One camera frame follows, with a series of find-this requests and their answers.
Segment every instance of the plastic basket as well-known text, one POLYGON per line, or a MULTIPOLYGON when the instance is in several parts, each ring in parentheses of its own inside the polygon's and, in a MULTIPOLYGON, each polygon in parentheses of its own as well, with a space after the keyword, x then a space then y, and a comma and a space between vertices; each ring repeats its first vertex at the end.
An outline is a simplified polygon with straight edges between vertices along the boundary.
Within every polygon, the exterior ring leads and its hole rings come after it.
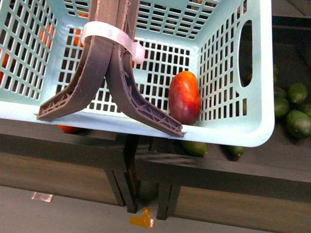
MULTIPOLYGON (((88 0, 1 1, 0 118, 168 137, 120 112, 105 81, 81 112, 38 121, 40 104, 65 88, 82 52, 88 0)), ((181 140, 258 146, 274 128, 271 2, 269 0, 144 0, 136 40, 146 49, 134 64, 142 95, 168 113, 168 89, 180 71, 193 72, 202 111, 181 140), (241 85, 241 31, 252 22, 253 78, 241 85)))

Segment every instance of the red mango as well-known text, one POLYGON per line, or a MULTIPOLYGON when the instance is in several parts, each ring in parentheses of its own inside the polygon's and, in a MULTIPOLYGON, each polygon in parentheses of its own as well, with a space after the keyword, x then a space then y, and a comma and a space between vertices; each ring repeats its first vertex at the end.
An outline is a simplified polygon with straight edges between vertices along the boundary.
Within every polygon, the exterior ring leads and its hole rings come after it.
POLYGON ((194 125, 201 111, 196 77, 189 71, 178 73, 169 89, 170 115, 184 125, 194 125))

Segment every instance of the zip tie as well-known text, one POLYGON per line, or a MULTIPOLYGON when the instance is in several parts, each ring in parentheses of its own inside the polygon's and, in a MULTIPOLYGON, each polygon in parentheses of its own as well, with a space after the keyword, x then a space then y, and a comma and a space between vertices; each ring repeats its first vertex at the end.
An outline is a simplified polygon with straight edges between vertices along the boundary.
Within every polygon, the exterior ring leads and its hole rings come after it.
POLYGON ((108 23, 92 21, 83 27, 81 42, 84 45, 87 36, 98 35, 113 40, 125 47, 131 54, 132 60, 137 63, 143 63, 145 59, 145 49, 138 42, 133 42, 131 38, 119 28, 108 23))

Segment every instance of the floor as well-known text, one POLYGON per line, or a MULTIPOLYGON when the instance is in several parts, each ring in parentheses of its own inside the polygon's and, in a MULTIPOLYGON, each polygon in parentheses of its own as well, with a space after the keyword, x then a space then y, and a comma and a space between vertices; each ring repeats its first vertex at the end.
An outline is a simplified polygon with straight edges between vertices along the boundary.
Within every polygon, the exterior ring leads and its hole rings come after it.
POLYGON ((156 202, 148 207, 154 218, 152 228, 129 224, 131 216, 118 207, 54 196, 51 202, 32 200, 33 192, 0 186, 1 233, 263 233, 231 226, 170 217, 157 220, 156 202))

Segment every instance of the orange fruit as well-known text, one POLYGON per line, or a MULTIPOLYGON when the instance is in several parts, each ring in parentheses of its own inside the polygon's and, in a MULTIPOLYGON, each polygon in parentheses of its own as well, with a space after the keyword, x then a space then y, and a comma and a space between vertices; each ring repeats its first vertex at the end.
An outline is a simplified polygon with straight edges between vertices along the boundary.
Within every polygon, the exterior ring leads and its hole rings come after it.
POLYGON ((67 126, 67 125, 58 125, 58 127, 65 133, 74 133, 80 130, 78 127, 67 126))

